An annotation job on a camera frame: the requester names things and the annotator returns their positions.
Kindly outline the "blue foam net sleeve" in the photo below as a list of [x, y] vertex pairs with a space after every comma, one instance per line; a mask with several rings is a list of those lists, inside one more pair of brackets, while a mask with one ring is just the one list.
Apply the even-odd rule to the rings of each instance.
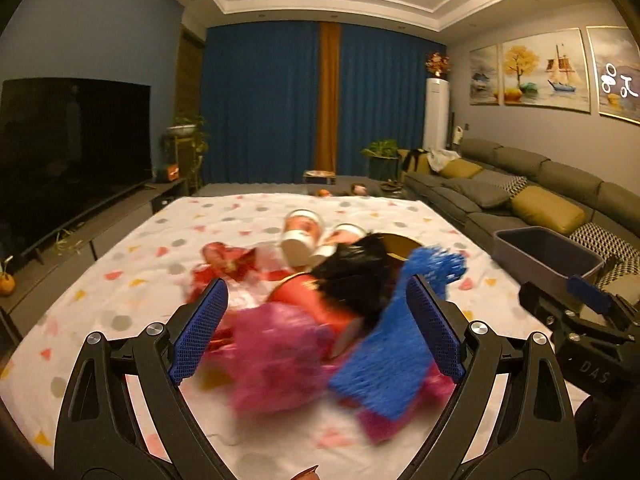
[[418, 392], [434, 362], [406, 300], [414, 274], [426, 277], [439, 298], [466, 272], [465, 258], [439, 246], [416, 248], [402, 265], [390, 304], [375, 329], [331, 377], [340, 398], [390, 419], [398, 419]]

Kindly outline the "red and clear snack bag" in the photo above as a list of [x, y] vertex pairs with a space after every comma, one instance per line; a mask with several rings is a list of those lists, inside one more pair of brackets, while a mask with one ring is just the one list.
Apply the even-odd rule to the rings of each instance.
[[274, 243], [245, 248], [213, 242], [203, 246], [201, 254], [203, 262], [191, 271], [191, 285], [186, 293], [189, 301], [198, 298], [211, 281], [221, 278], [229, 290], [248, 292], [261, 302], [267, 295], [268, 284], [279, 283], [294, 273]]

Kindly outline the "red paper cup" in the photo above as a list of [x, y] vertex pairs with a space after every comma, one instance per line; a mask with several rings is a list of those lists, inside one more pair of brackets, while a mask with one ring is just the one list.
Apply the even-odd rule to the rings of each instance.
[[309, 273], [296, 273], [280, 281], [267, 300], [298, 307], [331, 332], [331, 343], [324, 352], [326, 360], [333, 360], [344, 353], [363, 329], [363, 317], [326, 296]]

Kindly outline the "grey plastic trash bin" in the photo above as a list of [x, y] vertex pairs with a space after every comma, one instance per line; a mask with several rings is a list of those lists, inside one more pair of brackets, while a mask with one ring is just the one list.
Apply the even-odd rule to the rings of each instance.
[[595, 252], [541, 226], [495, 232], [491, 257], [518, 283], [534, 283], [576, 312], [582, 304], [568, 293], [567, 280], [579, 275], [594, 284], [604, 266]]

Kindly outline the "patterned white tablecloth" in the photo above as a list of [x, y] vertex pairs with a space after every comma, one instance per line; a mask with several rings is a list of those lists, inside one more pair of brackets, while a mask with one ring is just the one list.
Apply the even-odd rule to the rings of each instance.
[[[448, 297], [496, 333], [524, 338], [539, 323], [518, 304], [518, 284], [462, 232], [420, 202], [374, 197], [245, 194], [182, 198], [146, 220], [80, 278], [25, 335], [1, 375], [1, 397], [44, 460], [52, 460], [62, 397], [87, 335], [136, 336], [184, 303], [202, 248], [276, 244], [286, 215], [318, 214], [327, 230], [353, 223], [463, 255], [468, 270]], [[316, 467], [323, 479], [395, 479], [432, 429], [436, 413], [417, 411], [395, 437], [372, 444], [350, 408], [330, 396], [290, 412], [242, 419], [230, 387], [208, 365], [181, 384], [206, 437], [241, 479], [287, 479]]]

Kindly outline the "patterned black white cushion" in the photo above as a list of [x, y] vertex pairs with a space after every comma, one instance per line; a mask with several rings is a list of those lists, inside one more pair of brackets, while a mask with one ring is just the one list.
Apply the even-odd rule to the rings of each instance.
[[502, 172], [484, 169], [473, 177], [474, 181], [483, 182], [501, 188], [511, 197], [521, 193], [528, 185], [526, 177], [514, 176], [513, 174], [503, 174]]

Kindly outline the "dark tv cabinet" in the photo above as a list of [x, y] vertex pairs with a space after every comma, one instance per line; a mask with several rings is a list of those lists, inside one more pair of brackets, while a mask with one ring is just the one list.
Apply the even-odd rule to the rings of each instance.
[[1, 299], [17, 336], [25, 336], [49, 307], [98, 259], [176, 198], [187, 196], [186, 180], [147, 183], [57, 232], [13, 273], [16, 287]]

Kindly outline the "small mustard cushion far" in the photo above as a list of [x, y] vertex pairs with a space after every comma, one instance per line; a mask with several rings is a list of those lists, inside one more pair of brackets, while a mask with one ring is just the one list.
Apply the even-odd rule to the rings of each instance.
[[448, 162], [448, 164], [439, 171], [439, 175], [446, 179], [471, 179], [483, 170], [484, 168], [475, 162], [458, 158]]

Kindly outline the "white cloth on sofa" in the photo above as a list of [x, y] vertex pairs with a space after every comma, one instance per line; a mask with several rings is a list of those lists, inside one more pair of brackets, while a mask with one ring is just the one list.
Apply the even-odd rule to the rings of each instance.
[[436, 174], [439, 174], [450, 162], [460, 158], [456, 151], [445, 150], [444, 148], [430, 148], [426, 156], [428, 166]]

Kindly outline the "plant stand with vines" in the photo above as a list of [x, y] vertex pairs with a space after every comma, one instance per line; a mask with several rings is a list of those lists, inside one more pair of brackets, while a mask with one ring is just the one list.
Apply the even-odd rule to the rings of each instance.
[[200, 115], [176, 115], [163, 135], [166, 160], [178, 167], [190, 192], [198, 192], [203, 185], [202, 168], [208, 141], [206, 121]]

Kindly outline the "white standing air conditioner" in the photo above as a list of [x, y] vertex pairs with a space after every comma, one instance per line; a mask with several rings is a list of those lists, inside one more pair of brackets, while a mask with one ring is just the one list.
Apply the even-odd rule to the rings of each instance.
[[449, 82], [442, 78], [427, 78], [423, 148], [446, 148], [449, 124]]

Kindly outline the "sailing ship painting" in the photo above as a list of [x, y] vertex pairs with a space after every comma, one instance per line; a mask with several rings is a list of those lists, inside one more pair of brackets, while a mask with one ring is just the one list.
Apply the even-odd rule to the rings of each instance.
[[586, 52], [578, 28], [504, 42], [501, 75], [506, 105], [590, 112]]

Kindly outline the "left landscape painting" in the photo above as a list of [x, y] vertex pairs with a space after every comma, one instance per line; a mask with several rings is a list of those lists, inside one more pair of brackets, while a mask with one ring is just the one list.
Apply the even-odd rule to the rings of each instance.
[[470, 62], [470, 104], [498, 105], [499, 63], [498, 46], [472, 50]]

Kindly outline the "landscape painting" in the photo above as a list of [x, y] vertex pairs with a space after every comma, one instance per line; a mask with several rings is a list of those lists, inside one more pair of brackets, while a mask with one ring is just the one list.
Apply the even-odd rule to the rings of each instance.
[[470, 104], [498, 105], [499, 63], [498, 46], [472, 50], [470, 62]]
[[588, 26], [601, 116], [639, 123], [639, 47], [628, 28]]

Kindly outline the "flower decoration on conditioner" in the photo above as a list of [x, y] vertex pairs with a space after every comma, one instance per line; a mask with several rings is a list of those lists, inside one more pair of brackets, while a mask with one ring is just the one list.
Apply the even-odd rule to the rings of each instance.
[[439, 52], [431, 53], [427, 55], [425, 68], [432, 77], [446, 79], [450, 70], [449, 56]]

